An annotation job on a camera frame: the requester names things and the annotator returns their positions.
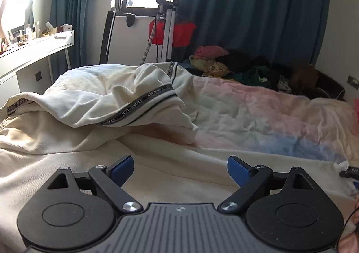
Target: tie-dye blanket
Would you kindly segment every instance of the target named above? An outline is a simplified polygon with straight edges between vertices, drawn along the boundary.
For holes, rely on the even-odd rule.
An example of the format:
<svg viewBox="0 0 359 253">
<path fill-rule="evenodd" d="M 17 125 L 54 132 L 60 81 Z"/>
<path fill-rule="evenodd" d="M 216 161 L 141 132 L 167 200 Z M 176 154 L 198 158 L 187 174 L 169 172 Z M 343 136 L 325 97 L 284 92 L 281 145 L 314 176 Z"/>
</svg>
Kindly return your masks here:
<svg viewBox="0 0 359 253">
<path fill-rule="evenodd" d="M 359 124 L 346 102 L 309 100 L 220 78 L 195 77 L 193 87 L 199 146 L 359 166 Z"/>
</svg>

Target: bed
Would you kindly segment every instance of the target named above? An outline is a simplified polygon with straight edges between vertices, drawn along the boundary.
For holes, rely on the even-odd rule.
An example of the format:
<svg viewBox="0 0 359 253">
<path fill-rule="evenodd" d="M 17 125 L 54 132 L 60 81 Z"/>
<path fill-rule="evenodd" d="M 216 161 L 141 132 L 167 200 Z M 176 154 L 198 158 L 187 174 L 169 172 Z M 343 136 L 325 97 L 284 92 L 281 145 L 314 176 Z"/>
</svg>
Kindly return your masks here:
<svg viewBox="0 0 359 253">
<path fill-rule="evenodd" d="M 173 90 L 160 94 L 168 96 L 143 106 L 145 115 L 134 123 L 103 121 L 145 90 L 169 85 Z M 43 96 L 12 97 L 0 109 L 2 119 L 2 252 L 24 250 L 17 214 L 58 167 L 83 172 L 126 154 L 134 157 L 135 172 L 123 188 L 144 205 L 217 205 L 238 189 L 227 174 L 230 155 L 276 172 L 303 167 L 344 218 L 355 203 L 354 185 L 339 171 L 359 166 L 359 124 L 349 104 L 333 99 L 194 77 L 172 62 L 103 65 L 68 71 Z M 350 224 L 344 235 L 353 230 Z"/>
</svg>

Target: silver screw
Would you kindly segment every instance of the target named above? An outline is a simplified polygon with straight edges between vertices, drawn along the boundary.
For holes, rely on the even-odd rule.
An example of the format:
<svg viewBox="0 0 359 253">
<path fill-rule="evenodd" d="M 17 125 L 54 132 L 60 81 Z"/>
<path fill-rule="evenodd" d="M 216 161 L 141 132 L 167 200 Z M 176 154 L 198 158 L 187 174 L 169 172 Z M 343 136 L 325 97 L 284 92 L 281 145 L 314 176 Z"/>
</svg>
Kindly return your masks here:
<svg viewBox="0 0 359 253">
<path fill-rule="evenodd" d="M 238 208 L 238 204 L 235 202 L 225 202 L 220 205 L 220 208 L 224 211 L 235 211 Z"/>
<path fill-rule="evenodd" d="M 140 207 L 141 207 L 141 205 L 140 205 L 139 203 L 137 203 L 137 202 L 132 202 L 132 201 L 126 202 L 126 203 L 122 206 L 122 208 L 123 208 L 124 210 L 126 210 L 126 211 L 137 211 L 137 210 L 140 209 Z"/>
</svg>

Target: pile of clothes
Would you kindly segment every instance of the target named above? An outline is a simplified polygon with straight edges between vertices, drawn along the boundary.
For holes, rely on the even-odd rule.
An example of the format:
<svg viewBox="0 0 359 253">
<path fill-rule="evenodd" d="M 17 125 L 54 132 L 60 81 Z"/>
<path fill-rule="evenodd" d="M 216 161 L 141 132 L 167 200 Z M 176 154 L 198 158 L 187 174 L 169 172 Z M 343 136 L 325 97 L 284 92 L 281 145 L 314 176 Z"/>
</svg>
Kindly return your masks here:
<svg viewBox="0 0 359 253">
<path fill-rule="evenodd" d="M 241 51 L 227 51 L 220 46 L 200 46 L 183 67 L 195 75 L 221 77 L 248 86 L 291 93 L 287 79 L 271 69 L 264 56 L 251 58 Z"/>
</svg>

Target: blue gripper pad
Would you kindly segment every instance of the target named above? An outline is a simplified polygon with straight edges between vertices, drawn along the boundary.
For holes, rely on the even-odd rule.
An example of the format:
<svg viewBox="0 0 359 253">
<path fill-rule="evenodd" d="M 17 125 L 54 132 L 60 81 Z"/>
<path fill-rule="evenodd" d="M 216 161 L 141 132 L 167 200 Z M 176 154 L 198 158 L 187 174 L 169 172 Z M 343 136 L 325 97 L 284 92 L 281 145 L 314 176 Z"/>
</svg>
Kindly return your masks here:
<svg viewBox="0 0 359 253">
<path fill-rule="evenodd" d="M 228 169 L 229 176 L 231 176 L 232 179 L 240 187 L 245 185 L 252 177 L 251 171 L 248 168 L 246 168 L 244 165 L 241 165 L 238 161 L 236 161 L 233 158 L 233 156 L 228 158 L 227 169 Z"/>
<path fill-rule="evenodd" d="M 106 174 L 118 186 L 122 186 L 134 171 L 134 160 L 131 156 L 125 156 L 121 160 L 108 167 Z"/>
</svg>

